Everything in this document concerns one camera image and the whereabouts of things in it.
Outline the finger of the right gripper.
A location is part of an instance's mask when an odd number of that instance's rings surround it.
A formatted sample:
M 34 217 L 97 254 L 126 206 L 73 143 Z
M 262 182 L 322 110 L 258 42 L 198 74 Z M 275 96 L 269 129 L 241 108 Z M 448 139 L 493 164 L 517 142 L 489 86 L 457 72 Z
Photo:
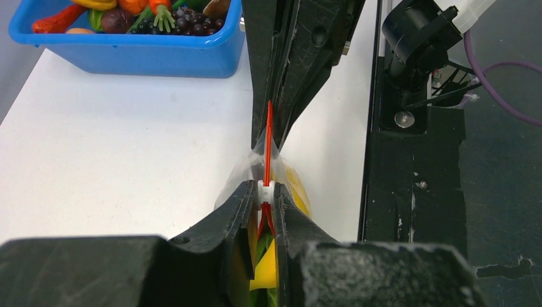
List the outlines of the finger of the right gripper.
M 344 54 L 364 1 L 287 1 L 274 56 L 274 141 L 288 134 Z
M 291 129 L 297 94 L 286 80 L 291 72 L 292 20 L 296 1 L 242 1 L 252 81 L 251 146 L 265 132 L 272 103 L 273 139 L 282 148 Z

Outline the clear zip bag orange zipper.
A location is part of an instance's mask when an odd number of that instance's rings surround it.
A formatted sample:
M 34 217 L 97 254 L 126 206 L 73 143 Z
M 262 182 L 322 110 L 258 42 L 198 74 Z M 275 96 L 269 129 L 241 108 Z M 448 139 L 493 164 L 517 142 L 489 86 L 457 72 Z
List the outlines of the clear zip bag orange zipper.
M 256 219 L 257 238 L 258 226 L 262 216 L 262 212 L 270 213 L 270 225 L 272 234 L 275 239 L 275 223 L 273 221 L 272 212 L 273 204 L 272 192 L 277 184 L 284 184 L 287 191 L 291 195 L 290 187 L 286 177 L 284 165 L 287 164 L 279 153 L 278 147 L 274 141 L 274 122 L 273 122 L 273 105 L 268 102 L 267 119 L 264 131 L 256 142 L 252 151 L 243 158 L 231 171 L 226 185 L 219 194 L 214 209 L 219 208 L 232 194 L 236 187 L 243 181 L 253 180 L 257 183 L 257 206 L 258 214 Z M 256 265 L 258 256 L 255 250 Z

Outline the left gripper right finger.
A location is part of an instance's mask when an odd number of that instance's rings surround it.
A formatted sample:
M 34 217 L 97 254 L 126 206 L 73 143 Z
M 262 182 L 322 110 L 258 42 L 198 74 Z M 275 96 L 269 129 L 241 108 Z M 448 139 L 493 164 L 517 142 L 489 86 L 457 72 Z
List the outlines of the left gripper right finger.
M 274 189 L 279 306 L 486 306 L 476 276 L 443 244 L 339 242 Z

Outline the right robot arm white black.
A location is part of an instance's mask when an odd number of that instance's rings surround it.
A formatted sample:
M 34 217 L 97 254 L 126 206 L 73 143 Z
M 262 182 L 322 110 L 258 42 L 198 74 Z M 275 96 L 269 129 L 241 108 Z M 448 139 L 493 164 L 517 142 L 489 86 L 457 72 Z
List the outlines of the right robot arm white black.
M 384 118 L 394 125 L 434 100 L 430 75 L 450 63 L 491 1 L 401 1 L 377 23 L 390 54 L 382 80 Z M 282 146 L 292 125 L 346 54 L 363 1 L 243 1 L 253 89 L 251 142 Z

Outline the green leafy vegetable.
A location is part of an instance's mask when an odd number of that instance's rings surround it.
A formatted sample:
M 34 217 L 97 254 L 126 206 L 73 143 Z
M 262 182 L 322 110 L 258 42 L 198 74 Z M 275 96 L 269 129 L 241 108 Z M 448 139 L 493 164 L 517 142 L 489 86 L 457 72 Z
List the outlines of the green leafy vegetable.
M 250 281 L 250 306 L 278 306 L 275 240 L 266 232 L 258 240 L 254 279 Z

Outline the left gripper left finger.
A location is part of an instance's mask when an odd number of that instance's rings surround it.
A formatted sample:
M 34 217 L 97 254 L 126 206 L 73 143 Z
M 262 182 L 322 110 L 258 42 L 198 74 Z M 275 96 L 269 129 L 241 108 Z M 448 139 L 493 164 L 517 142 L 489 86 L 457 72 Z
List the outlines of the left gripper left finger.
M 256 183 L 242 182 L 219 208 L 169 240 L 11 240 L 1 246 L 1 305 L 248 306 L 256 197 Z

